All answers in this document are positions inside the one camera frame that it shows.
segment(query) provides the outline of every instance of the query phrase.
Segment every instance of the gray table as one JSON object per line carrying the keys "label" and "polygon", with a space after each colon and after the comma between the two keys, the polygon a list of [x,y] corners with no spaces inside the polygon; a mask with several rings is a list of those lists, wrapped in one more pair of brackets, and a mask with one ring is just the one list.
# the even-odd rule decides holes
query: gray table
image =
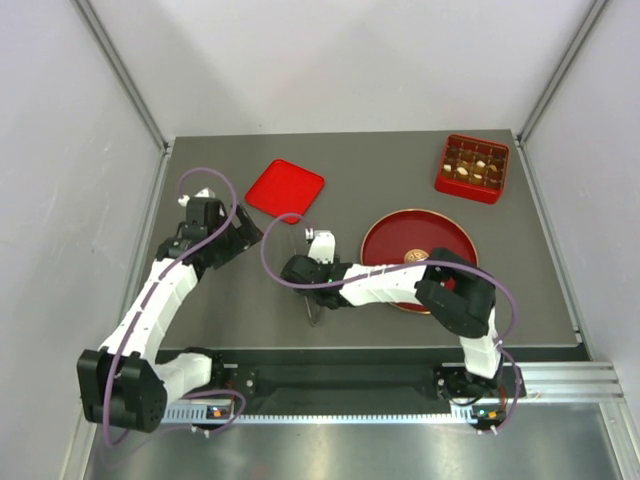
{"label": "gray table", "polygon": [[[510,345],[566,346],[576,338],[560,290],[523,167],[511,132],[467,134],[508,144],[512,149],[506,189],[496,205],[485,205],[436,192],[436,164],[452,132],[390,132],[303,135],[190,137],[176,140],[160,200],[151,249],[172,235],[184,210],[175,201],[175,185],[187,169],[209,166],[222,171],[240,197],[274,158],[284,158],[326,179],[308,212],[319,229],[335,235],[344,261],[358,261],[367,230],[382,216],[405,208],[434,210],[453,219],[473,239],[480,265],[515,294],[521,322]],[[186,191],[210,186],[225,201],[219,180],[191,178]],[[248,207],[266,228],[271,217]],[[292,255],[290,231],[306,251],[302,227],[279,226],[268,246],[278,272]],[[509,317],[498,298],[498,328]],[[390,305],[325,311],[321,323],[309,325],[304,300],[277,285],[262,270],[258,247],[217,272],[208,272],[186,299],[162,344],[219,348],[442,347],[458,339],[432,317]]]}

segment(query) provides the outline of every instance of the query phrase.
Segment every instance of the gold rim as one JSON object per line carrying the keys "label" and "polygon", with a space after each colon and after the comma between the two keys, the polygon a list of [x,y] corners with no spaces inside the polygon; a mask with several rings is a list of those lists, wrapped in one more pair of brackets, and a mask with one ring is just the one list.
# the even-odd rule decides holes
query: gold rim
{"label": "gold rim", "polygon": [[[367,231],[367,233],[365,234],[364,239],[362,240],[362,245],[360,246],[360,262],[363,265],[364,265],[364,244],[367,241],[367,238],[369,237],[369,234],[371,233],[371,231],[374,228],[376,228],[380,222],[383,222],[384,220],[386,220],[390,216],[395,215],[397,213],[404,213],[404,212],[430,213],[432,215],[435,215],[436,217],[444,218],[445,220],[453,223],[464,234],[464,236],[467,237],[467,240],[469,240],[469,243],[471,244],[471,248],[473,248],[473,254],[476,257],[476,267],[480,266],[480,257],[478,257],[478,250],[476,250],[476,245],[475,245],[475,243],[473,243],[473,240],[471,240],[471,237],[469,236],[467,231],[464,228],[462,228],[458,223],[454,222],[449,217],[447,217],[446,215],[442,215],[441,213],[434,212],[433,210],[425,210],[424,208],[405,208],[405,209],[402,209],[402,210],[396,210],[395,212],[388,213],[387,215],[385,215],[384,217],[379,219],[376,223],[374,223],[371,226],[371,228]],[[417,313],[417,314],[420,314],[420,315],[431,315],[431,312],[429,310],[426,310],[424,312],[416,312],[415,310],[411,310],[410,308],[401,307],[400,305],[397,305],[395,303],[391,303],[390,305],[393,305],[394,307],[399,308],[400,310],[404,310],[405,312]]]}

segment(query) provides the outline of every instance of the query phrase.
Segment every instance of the white wall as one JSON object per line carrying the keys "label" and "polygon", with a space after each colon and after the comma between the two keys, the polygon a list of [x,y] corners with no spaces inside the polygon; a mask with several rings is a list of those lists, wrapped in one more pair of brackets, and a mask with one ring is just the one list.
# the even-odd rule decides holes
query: white wall
{"label": "white wall", "polygon": [[519,130],[591,0],[93,0],[163,133]]}
{"label": "white wall", "polygon": [[70,1],[0,14],[0,478],[52,479],[159,155]]}
{"label": "white wall", "polygon": [[640,3],[617,0],[528,142],[596,353],[640,425]]}

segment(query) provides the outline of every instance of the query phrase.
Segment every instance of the red plate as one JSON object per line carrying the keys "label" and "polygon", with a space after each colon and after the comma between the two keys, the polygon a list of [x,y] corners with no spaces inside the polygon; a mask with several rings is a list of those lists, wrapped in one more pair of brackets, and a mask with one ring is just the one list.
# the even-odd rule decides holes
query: red plate
{"label": "red plate", "polygon": [[[420,260],[437,247],[446,247],[474,265],[478,252],[458,224],[428,210],[400,210],[381,218],[362,242],[363,265],[400,264]],[[393,304],[403,310],[430,313],[420,305]]]}
{"label": "red plate", "polygon": [[[303,215],[324,187],[324,178],[309,170],[277,159],[260,175],[245,195],[252,207],[277,217],[283,213]],[[297,218],[285,222],[298,223]]]}

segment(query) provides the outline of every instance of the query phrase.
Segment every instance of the round red plate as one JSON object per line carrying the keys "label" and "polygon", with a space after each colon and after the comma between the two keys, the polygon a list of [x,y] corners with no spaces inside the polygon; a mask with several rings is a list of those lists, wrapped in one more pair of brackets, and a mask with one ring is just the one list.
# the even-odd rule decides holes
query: round red plate
{"label": "round red plate", "polygon": [[[400,264],[431,254],[446,247],[474,265],[478,253],[458,224],[439,213],[428,210],[400,210],[381,218],[371,227],[362,242],[363,265]],[[418,313],[429,313],[420,305],[397,303],[395,306]]]}

